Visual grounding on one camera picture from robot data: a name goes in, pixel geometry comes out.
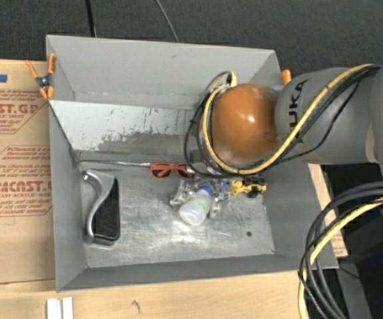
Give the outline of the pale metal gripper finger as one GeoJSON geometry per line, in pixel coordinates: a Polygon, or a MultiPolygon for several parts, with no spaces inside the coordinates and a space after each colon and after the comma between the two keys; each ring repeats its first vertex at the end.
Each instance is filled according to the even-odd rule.
{"type": "Polygon", "coordinates": [[[211,207],[209,210],[209,218],[215,218],[221,211],[225,203],[230,201],[230,192],[228,191],[228,182],[211,182],[211,207]]]}
{"type": "Polygon", "coordinates": [[[171,207],[179,207],[183,205],[188,197],[193,193],[193,183],[190,181],[181,180],[177,191],[171,196],[169,204],[171,207]]]}

